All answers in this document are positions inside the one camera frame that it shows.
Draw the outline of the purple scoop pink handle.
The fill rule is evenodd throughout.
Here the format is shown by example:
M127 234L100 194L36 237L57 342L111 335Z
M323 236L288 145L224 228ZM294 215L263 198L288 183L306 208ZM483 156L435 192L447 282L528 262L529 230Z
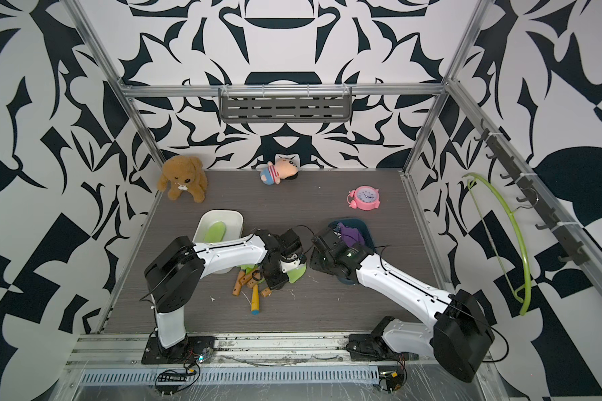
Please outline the purple scoop pink handle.
M366 240L357 228L348 227L342 222L337 224L335 232L339 235L347 247L353 247L355 244L366 244Z

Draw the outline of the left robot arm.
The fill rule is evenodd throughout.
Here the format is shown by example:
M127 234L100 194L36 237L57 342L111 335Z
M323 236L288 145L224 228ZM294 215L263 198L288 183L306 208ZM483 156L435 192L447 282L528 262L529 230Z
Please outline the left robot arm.
M256 230L236 240L216 243L177 237L144 272L148 293L142 298L154 307L160 347L170 350L184 344L184 307L204 277L255 265L268 288L279 290L289 282L288 273L306 262L306 251L292 229L281 235Z

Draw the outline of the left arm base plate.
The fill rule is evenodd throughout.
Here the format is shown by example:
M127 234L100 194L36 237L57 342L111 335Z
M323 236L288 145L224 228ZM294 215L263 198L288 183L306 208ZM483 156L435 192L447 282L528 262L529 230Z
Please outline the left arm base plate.
M157 335L152 334L148 337L141 363L143 365L201 363L214 352L215 341L216 338L213 336L187 335L175 346L165 348Z

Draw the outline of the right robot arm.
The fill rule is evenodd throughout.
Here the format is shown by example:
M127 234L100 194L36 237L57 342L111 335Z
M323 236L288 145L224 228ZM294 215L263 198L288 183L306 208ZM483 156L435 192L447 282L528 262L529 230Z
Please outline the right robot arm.
M456 379L473 381L495 339L473 295L464 290L451 293L421 282L366 245L347 245L344 237L329 227L312 242L312 269L379 292L424 325L413 330L396 318L381 324L377 337L389 350L433 358Z

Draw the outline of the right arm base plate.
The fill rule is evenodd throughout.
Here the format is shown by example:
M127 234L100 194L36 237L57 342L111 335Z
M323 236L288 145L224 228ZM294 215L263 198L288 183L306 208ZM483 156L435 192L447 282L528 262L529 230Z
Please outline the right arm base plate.
M372 334L351 334L345 350L353 361L416 361L420 356L413 353L392 351L381 337Z

